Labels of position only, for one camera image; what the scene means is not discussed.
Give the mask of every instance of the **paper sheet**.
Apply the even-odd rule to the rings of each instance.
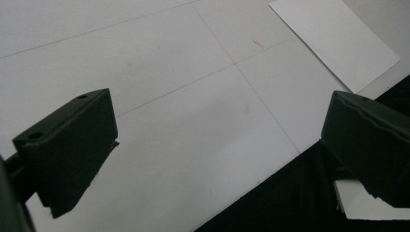
[[[359,181],[337,180],[335,187],[342,209],[349,219],[410,219],[410,209],[394,208],[380,198],[374,198]]]
[[[270,6],[353,93],[400,59],[340,0],[278,0]]]

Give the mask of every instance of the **white tabletop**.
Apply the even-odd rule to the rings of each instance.
[[[0,153],[83,93],[110,88],[116,148],[78,205],[38,231],[191,231],[316,142],[346,90],[269,0],[2,1]],[[345,0],[410,74],[410,1]]]

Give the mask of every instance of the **black plastic part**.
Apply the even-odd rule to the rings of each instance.
[[[0,157],[0,231],[32,232],[34,226],[24,202],[18,200],[9,170]]]
[[[18,154],[14,154],[6,160],[6,167],[15,188],[16,198],[20,202],[26,202],[36,192],[36,180]]]
[[[21,162],[19,168],[32,174],[35,191],[58,218],[69,212],[90,186],[118,145],[117,136],[109,90],[90,92],[16,137],[18,158],[11,163]]]
[[[353,94],[335,91],[322,142],[373,196],[410,207],[410,118]]]

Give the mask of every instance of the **black surface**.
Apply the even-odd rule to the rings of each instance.
[[[410,116],[410,77],[378,99]],[[410,231],[407,220],[352,220],[337,210],[338,160],[316,143],[197,231]]]

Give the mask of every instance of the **screw hole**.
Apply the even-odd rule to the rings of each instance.
[[[42,134],[41,132],[34,132],[34,133],[30,134],[30,135],[28,136],[28,138],[30,138],[30,139],[37,139],[37,138],[40,138],[41,136],[43,136],[43,134]]]

